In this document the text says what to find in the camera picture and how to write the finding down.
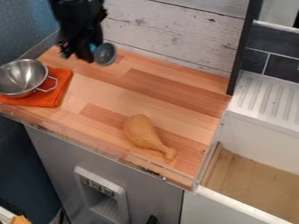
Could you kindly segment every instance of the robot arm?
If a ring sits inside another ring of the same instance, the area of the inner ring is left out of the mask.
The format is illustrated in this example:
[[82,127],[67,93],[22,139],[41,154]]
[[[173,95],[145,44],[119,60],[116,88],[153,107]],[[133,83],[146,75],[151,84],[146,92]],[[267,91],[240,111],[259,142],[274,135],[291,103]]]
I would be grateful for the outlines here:
[[107,16],[103,0],[49,0],[60,24],[57,41],[61,54],[94,62],[94,49],[103,43],[101,21]]

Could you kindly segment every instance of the bowl handle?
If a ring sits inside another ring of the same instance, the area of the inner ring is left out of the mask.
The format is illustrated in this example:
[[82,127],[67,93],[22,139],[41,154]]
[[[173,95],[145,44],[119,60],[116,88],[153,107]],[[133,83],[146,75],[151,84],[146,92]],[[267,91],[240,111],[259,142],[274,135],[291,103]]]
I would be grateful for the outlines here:
[[37,87],[36,90],[42,91],[44,93],[48,93],[50,91],[53,91],[58,86],[58,79],[56,79],[54,77],[51,77],[51,76],[48,76],[47,78],[54,80],[55,81],[55,85],[53,87],[48,88],[48,89],[43,89],[43,88]]

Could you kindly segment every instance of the cabinet door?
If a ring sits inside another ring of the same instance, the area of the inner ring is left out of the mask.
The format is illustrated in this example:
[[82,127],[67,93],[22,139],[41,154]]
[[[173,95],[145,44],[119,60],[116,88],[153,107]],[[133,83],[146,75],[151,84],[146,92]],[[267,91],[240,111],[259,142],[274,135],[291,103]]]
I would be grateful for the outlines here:
[[73,172],[76,166],[125,190],[130,224],[146,223],[151,215],[161,224],[179,223],[183,190],[97,155],[96,151],[33,128],[26,129],[73,224],[101,223],[101,217],[93,213],[79,189]]

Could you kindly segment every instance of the wooden countertop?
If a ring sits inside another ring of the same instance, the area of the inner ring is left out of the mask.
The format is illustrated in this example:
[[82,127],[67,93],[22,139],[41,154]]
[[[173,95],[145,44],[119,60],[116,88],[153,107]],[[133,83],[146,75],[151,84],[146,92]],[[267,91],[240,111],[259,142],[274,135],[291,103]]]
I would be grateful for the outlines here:
[[[38,59],[74,71],[62,104],[58,108],[4,109],[64,139],[72,138],[105,155],[116,155],[122,162],[151,169],[183,187],[192,186],[230,100],[225,95],[227,78],[123,50],[116,62],[106,67],[74,56],[61,59],[56,46]],[[149,116],[165,144],[177,149],[174,161],[128,142],[122,122],[137,114]],[[112,147],[121,150],[112,151]]]

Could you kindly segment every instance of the blue wall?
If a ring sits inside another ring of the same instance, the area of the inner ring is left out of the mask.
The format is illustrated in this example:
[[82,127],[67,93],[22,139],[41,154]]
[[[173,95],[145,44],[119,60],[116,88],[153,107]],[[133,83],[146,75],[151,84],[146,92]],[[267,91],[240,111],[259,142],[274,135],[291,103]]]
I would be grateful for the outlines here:
[[0,0],[0,64],[17,59],[57,29],[48,0]]
[[[58,29],[47,0],[0,0],[0,64],[17,59]],[[35,224],[60,203],[24,126],[0,116],[0,198]]]

